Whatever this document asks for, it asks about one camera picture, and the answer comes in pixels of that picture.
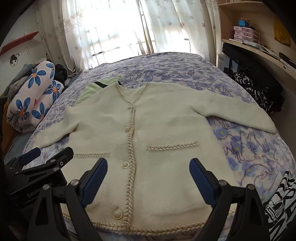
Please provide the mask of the cardboard box with label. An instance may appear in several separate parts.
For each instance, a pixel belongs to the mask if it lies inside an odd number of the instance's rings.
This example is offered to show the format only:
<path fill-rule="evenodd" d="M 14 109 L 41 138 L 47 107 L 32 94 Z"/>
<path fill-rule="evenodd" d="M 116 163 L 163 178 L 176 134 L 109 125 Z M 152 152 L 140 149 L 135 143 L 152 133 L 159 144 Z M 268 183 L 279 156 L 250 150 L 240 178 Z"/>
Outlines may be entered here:
<path fill-rule="evenodd" d="M 225 54 L 218 54 L 218 65 L 217 67 L 222 71 L 226 72 L 226 69 L 231 67 L 231 70 L 233 73 L 237 72 L 238 64 L 231 60 L 227 55 Z"/>

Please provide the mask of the pink drawer boxes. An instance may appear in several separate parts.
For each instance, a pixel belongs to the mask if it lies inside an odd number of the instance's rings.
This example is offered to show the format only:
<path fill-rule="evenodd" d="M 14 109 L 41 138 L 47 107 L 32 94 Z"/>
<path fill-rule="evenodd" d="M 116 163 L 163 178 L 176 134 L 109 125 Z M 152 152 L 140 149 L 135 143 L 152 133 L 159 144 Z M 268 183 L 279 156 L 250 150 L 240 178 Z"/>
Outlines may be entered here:
<path fill-rule="evenodd" d="M 239 42 L 254 42 L 259 43 L 260 42 L 260 33 L 251 29 L 251 28 L 245 28 L 240 26 L 234 26 L 234 40 Z"/>

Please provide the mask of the blue flower print bedding roll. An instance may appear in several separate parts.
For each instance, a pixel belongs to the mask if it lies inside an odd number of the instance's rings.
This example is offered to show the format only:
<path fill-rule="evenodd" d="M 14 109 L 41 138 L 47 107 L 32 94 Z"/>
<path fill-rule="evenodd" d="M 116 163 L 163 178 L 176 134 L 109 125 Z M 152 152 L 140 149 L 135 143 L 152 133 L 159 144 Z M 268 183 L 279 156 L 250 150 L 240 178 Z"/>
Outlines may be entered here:
<path fill-rule="evenodd" d="M 20 133 L 32 132 L 61 95 L 64 85 L 54 79 L 55 65 L 43 61 L 17 90 L 8 105 L 7 121 Z"/>

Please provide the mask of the light green garment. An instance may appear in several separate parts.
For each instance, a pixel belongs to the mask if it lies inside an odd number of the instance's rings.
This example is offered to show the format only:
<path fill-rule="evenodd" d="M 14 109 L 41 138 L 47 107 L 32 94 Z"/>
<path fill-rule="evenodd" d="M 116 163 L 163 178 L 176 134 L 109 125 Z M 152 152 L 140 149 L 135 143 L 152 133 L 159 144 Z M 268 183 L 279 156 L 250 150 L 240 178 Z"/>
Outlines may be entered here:
<path fill-rule="evenodd" d="M 73 106 L 79 105 L 80 103 L 84 102 L 85 100 L 87 100 L 88 98 L 90 98 L 91 96 L 99 92 L 100 90 L 108 87 L 109 85 L 112 85 L 114 83 L 118 83 L 119 85 L 121 85 L 119 80 L 120 80 L 120 77 L 112 77 L 107 79 L 101 79 L 99 81 L 95 81 L 93 83 L 88 84 L 85 87 L 85 89 L 81 92 L 79 97 L 76 99 L 76 102 L 74 103 Z"/>

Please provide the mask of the floral sheer curtain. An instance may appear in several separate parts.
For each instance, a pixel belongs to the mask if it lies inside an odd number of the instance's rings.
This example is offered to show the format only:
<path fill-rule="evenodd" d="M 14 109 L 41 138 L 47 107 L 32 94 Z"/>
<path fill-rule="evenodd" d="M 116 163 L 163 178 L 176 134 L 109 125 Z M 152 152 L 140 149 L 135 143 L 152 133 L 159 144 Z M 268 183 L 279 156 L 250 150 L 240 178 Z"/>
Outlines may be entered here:
<path fill-rule="evenodd" d="M 36 1 L 47 55 L 70 72 L 159 52 L 185 52 L 216 64 L 217 1 Z"/>

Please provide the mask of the blue small box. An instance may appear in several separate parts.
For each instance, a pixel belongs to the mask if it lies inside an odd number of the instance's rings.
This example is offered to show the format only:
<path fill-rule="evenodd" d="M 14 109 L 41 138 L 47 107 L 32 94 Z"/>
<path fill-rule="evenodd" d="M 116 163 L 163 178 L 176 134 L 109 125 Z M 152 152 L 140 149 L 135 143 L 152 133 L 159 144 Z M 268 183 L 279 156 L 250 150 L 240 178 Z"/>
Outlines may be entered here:
<path fill-rule="evenodd" d="M 238 20 L 238 25 L 240 27 L 250 28 L 250 22 L 247 20 Z"/>

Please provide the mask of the red wall shelf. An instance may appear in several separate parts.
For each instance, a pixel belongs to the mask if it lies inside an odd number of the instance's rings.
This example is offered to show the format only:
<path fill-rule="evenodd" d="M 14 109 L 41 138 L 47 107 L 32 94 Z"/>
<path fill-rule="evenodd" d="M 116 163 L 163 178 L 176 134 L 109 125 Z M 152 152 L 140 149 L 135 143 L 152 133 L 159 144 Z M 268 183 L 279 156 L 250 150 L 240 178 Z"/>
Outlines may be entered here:
<path fill-rule="evenodd" d="M 36 32 L 30 33 L 30 34 L 24 35 L 18 39 L 13 40 L 12 42 L 10 42 L 6 45 L 4 45 L 1 49 L 0 56 L 2 56 L 7 51 L 10 51 L 11 49 L 15 48 L 16 46 L 33 39 L 38 33 L 39 32 L 36 31 Z"/>

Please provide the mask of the dark clothes pile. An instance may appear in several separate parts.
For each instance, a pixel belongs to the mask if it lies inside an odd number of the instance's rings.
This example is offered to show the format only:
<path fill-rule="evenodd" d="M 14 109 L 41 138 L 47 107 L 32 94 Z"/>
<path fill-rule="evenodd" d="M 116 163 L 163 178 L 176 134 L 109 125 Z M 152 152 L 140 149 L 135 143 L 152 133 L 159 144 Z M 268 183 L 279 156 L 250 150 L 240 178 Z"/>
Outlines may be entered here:
<path fill-rule="evenodd" d="M 59 82 L 65 82 L 67 78 L 68 78 L 67 69 L 64 68 L 64 66 L 61 64 L 56 64 L 54 80 L 57 80 Z"/>

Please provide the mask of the cream fuzzy cardigan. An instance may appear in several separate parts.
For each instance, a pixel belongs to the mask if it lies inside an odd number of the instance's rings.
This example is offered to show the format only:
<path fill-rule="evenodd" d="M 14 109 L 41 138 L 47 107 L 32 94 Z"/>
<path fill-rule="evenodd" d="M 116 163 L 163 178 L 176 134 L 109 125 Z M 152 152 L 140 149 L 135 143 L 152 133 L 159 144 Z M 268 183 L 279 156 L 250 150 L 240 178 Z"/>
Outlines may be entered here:
<path fill-rule="evenodd" d="M 257 104 L 173 83 L 136 89 L 115 83 L 67 107 L 62 121 L 41 131 L 34 145 L 43 148 L 69 137 L 74 158 L 63 168 L 67 181 L 106 158 L 107 175 L 86 208 L 94 226 L 129 235 L 170 235 L 201 228 L 211 212 L 189 172 L 192 158 L 217 178 L 237 184 L 208 116 L 276 132 Z"/>

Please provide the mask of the black white patterned clothing pile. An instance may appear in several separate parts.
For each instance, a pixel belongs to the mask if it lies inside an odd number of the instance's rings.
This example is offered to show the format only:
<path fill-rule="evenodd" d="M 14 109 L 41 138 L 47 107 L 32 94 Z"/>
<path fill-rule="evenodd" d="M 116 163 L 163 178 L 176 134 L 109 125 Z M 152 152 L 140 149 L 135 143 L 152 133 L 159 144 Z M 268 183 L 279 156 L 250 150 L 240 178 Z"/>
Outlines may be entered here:
<path fill-rule="evenodd" d="M 285 101 L 283 87 L 261 64 L 240 62 L 231 78 L 243 87 L 267 114 L 281 111 Z"/>

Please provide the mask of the black white graphic cloth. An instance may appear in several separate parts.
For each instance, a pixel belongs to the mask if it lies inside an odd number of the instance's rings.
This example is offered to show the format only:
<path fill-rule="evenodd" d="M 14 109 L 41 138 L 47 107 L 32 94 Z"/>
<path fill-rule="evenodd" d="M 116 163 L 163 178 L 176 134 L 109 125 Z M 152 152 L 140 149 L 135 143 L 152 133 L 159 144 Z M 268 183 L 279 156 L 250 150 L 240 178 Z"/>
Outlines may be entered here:
<path fill-rule="evenodd" d="M 276 192 L 263 207 L 270 240 L 279 240 L 295 218 L 295 175 L 286 171 Z"/>

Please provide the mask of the purple cat print blanket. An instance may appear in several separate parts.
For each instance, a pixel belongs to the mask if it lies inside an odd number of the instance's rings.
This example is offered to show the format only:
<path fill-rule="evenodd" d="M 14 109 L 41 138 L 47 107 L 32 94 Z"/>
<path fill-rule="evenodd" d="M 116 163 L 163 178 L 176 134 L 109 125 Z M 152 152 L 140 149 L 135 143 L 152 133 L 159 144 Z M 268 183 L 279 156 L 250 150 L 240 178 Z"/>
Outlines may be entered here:
<path fill-rule="evenodd" d="M 65 108 L 75 103 L 88 84 L 112 77 L 120 77 L 120 83 L 128 88 L 151 81 L 169 82 L 253 102 L 239 84 L 199 55 L 168 52 L 137 56 L 82 73 L 54 103 L 24 151 L 32 149 L 41 130 L 62 120 Z M 264 204 L 274 195 L 286 171 L 295 175 L 295 159 L 279 134 L 257 131 L 216 117 L 210 117 L 209 124 L 239 184 L 253 183 Z M 295 240 L 295 218 L 279 240 Z"/>

